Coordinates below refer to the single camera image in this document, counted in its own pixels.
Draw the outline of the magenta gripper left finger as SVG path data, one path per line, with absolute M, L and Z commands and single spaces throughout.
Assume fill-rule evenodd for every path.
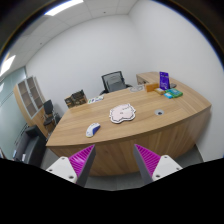
M 47 168 L 47 171 L 78 186 L 84 187 L 95 156 L 95 146 L 91 145 L 70 157 L 60 157 Z

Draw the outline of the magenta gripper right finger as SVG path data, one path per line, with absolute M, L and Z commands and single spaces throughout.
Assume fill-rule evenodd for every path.
M 145 185 L 182 169 L 169 155 L 159 156 L 137 144 L 134 145 L 133 154 Z

